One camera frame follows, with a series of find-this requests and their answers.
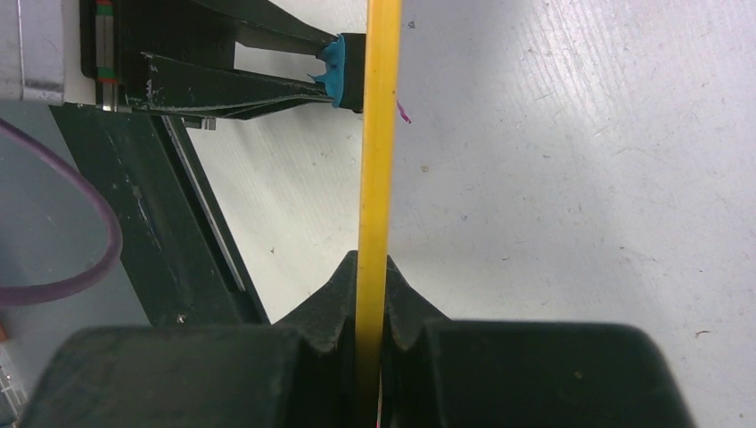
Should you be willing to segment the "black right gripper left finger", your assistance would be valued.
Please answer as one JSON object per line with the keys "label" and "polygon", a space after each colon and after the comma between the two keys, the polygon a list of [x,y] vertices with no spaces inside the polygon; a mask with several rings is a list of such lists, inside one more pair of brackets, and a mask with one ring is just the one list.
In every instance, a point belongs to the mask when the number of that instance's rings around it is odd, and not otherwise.
{"label": "black right gripper left finger", "polygon": [[357,253],[272,325],[102,327],[55,353],[24,427],[351,427]]}

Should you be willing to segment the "yellow framed whiteboard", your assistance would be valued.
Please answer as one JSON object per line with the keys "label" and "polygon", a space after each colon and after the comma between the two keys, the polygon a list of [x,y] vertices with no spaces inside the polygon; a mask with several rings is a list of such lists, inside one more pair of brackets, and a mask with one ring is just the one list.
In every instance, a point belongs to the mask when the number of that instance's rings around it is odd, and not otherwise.
{"label": "yellow framed whiteboard", "polygon": [[402,3],[367,8],[355,307],[355,425],[378,416]]}

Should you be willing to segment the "blue whiteboard eraser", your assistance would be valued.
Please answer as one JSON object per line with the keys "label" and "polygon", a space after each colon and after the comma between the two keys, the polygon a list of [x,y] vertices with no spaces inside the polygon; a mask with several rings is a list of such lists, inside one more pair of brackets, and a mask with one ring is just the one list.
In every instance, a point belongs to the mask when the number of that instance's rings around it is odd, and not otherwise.
{"label": "blue whiteboard eraser", "polygon": [[317,56],[325,73],[310,76],[325,86],[334,108],[362,113],[364,108],[366,34],[341,33]]}

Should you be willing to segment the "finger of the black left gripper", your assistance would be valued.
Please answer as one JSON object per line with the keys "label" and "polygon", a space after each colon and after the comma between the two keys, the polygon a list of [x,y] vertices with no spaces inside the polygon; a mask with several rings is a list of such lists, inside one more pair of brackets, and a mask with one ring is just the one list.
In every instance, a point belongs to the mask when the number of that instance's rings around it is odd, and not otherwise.
{"label": "finger of the black left gripper", "polygon": [[267,0],[196,1],[212,19],[231,29],[241,45],[318,56],[336,36],[308,25]]}
{"label": "finger of the black left gripper", "polygon": [[124,101],[150,114],[248,120],[332,98],[322,84],[143,53],[124,69]]}

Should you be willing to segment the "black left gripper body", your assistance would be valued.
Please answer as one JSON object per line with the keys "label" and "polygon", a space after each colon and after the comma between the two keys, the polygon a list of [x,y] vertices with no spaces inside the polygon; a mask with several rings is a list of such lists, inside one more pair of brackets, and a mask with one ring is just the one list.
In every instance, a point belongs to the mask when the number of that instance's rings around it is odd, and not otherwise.
{"label": "black left gripper body", "polygon": [[202,1],[81,1],[81,71],[104,111],[147,110],[152,57],[234,66],[236,31]]}

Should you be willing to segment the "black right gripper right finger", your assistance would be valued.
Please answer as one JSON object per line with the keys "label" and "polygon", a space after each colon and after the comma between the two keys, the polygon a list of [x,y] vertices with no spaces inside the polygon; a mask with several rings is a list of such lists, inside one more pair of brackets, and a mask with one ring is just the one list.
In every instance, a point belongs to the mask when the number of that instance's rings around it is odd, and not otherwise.
{"label": "black right gripper right finger", "polygon": [[630,325],[447,317],[386,274],[391,427],[691,427],[656,344]]}

